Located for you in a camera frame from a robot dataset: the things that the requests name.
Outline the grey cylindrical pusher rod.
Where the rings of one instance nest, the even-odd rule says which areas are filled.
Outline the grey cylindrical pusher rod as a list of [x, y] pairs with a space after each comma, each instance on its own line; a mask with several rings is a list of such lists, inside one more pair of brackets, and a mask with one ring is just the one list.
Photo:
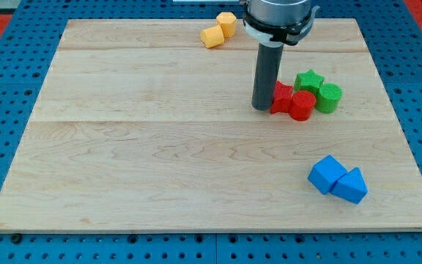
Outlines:
[[282, 45], [272, 48], [259, 44], [251, 101], [256, 110], [265, 111], [272, 105], [283, 49]]

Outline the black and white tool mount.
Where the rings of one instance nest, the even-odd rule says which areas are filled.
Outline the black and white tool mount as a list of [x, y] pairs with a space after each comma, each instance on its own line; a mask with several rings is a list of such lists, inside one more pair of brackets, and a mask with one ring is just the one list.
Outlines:
[[275, 26], [258, 21], [246, 9], [243, 16], [243, 24], [245, 31], [262, 45], [270, 48], [277, 48], [283, 45], [294, 46], [311, 31], [319, 9], [320, 6], [312, 7], [301, 22], [285, 26]]

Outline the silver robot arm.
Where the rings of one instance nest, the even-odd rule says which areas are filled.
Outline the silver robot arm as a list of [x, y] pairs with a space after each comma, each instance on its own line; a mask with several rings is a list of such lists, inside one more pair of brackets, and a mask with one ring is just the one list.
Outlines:
[[243, 25], [259, 42], [251, 105], [268, 110], [280, 68], [284, 46], [297, 45], [311, 31], [320, 6], [311, 0], [249, 0]]

